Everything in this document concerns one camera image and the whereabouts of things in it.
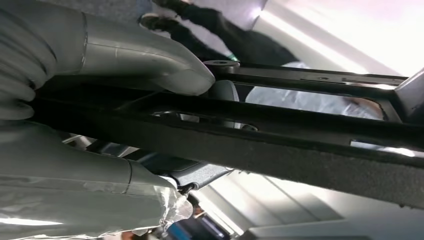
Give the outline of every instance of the black metal bar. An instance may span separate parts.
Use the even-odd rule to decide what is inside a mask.
[[[394,97],[393,90],[384,90],[366,86],[346,85],[344,83],[336,82],[256,76],[239,73],[220,73],[216,77],[217,79],[233,81],[236,84],[253,85],[277,89],[290,89],[303,92],[314,92],[321,94],[369,99],[391,99]]]
[[[424,123],[424,69],[399,85],[395,94],[394,106],[401,118],[407,123]]]
[[[313,80],[331,83],[387,84],[393,86],[397,86],[407,79],[407,77],[403,76],[356,74],[351,72],[269,66],[251,63],[241,63],[239,70],[233,73],[294,80]]]
[[[172,93],[145,97],[147,94],[134,89],[86,86],[61,92],[54,101],[139,115],[176,112],[235,121],[252,125],[263,133],[336,145],[349,146],[355,140],[381,146],[424,149],[422,126]]]
[[[162,119],[146,115],[149,111],[145,111],[144,114],[138,112],[139,109],[151,110],[151,108],[145,108],[146,106],[143,104],[143,102],[151,103],[151,101],[146,101],[152,99],[151,97],[144,98],[141,102],[134,101],[131,106],[126,108],[117,108],[116,103],[123,98],[130,99],[131,97],[128,96],[132,93],[127,96],[115,94],[115,100],[109,101],[109,105],[99,104],[101,100],[97,100],[96,104],[94,102],[81,104],[81,102],[76,101],[78,97],[66,101],[65,98],[70,96],[62,97],[60,100],[54,98],[37,99],[32,104],[36,112],[34,120],[56,129],[87,135],[104,141],[142,147],[180,158],[207,161],[282,179],[424,208],[421,193],[421,186],[424,183],[424,166],[423,160],[420,158],[216,125]],[[167,100],[171,99],[178,99],[178,101],[181,101],[181,105],[186,103],[184,99],[191,99],[192,103],[194,101],[190,97],[169,97]],[[212,101],[214,103],[208,103],[208,101],[201,103],[209,104],[208,108],[213,107],[214,104],[218,108],[230,103]],[[243,103],[233,105],[233,107],[236,106],[244,108],[243,111],[258,108],[259,110],[256,110],[251,117],[254,117],[258,111],[262,113],[269,111],[267,117],[271,116],[269,113],[277,113],[273,108],[266,106]],[[311,116],[309,114],[302,112],[293,119],[301,120],[305,116]],[[351,121],[353,118],[327,115],[324,117],[329,117],[328,119],[337,117],[342,121],[357,122],[360,125],[377,126],[382,124],[388,127],[387,123],[380,121],[367,120],[362,122],[363,119]],[[274,121],[282,119],[283,117],[275,116]],[[410,126],[402,125],[402,127],[408,129]]]

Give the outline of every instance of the clear plastic bag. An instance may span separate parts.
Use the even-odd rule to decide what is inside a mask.
[[[322,93],[256,86],[247,96],[246,102],[325,114],[381,120],[379,113],[367,105],[357,104],[343,96]]]
[[[1,240],[141,235],[192,213],[187,198],[169,187],[0,175]]]

